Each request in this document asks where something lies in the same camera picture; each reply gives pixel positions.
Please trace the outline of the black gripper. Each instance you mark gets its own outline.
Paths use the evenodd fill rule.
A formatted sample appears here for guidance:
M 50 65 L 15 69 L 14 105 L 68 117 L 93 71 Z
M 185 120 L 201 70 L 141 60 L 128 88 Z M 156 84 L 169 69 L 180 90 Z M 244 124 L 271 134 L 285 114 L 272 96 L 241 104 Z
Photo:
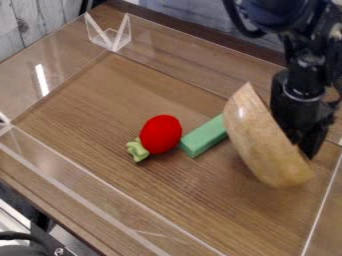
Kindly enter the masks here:
M 301 101 L 287 93 L 288 72 L 281 70 L 272 78 L 269 107 L 284 134 L 305 156 L 319 152 L 327 130 L 333 122 L 333 109 L 316 101 Z

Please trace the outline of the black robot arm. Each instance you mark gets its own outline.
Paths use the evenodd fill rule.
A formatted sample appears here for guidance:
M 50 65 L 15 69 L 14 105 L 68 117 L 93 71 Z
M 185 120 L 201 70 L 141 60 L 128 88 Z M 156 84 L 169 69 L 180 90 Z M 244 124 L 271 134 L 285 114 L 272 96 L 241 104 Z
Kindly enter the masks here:
M 239 32 L 273 33 L 285 68 L 272 78 L 272 116 L 307 157 L 325 139 L 342 103 L 342 6 L 332 0 L 221 0 Z

